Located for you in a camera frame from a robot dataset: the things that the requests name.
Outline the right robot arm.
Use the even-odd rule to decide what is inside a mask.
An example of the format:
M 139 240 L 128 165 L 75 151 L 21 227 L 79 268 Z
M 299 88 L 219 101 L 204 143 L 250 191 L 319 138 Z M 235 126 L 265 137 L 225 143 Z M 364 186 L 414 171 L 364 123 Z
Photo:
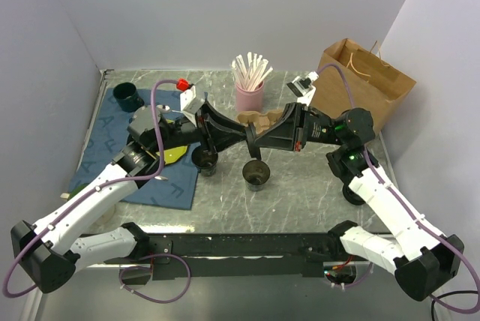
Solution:
M 259 158 L 262 148 L 299 152 L 307 143 L 336 145 L 326 158 L 343 183 L 344 196 L 367 204 L 394 241 L 345 221 L 337 226 L 340 234 L 329 239 L 329 254 L 336 260 L 352 254 L 382 267 L 411 299 L 420 302 L 456 276 L 464 243 L 428 223 L 392 184 L 365 148 L 375 137 L 373 125 L 366 109 L 353 108 L 330 118 L 302 103 L 288 103 L 277 122 L 262 133 L 256 132 L 254 123 L 247 123 L 247 146 L 250 155 Z

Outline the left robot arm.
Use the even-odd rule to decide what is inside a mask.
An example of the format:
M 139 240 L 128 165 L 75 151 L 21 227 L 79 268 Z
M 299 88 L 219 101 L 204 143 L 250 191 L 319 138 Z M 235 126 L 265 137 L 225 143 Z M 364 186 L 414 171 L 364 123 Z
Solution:
M 14 264 L 34 287 L 51 293 L 92 264 L 123 257 L 143 261 L 149 236 L 135 223 L 105 234 L 81 235 L 117 202 L 160 175 L 165 150 L 199 143 L 208 153 L 221 152 L 247 138 L 245 126 L 221 115 L 209 102 L 181 111 L 181 118 L 168 122 L 155 105 L 138 109 L 127 128 L 130 142 L 90 184 L 46 217 L 13 226 Z

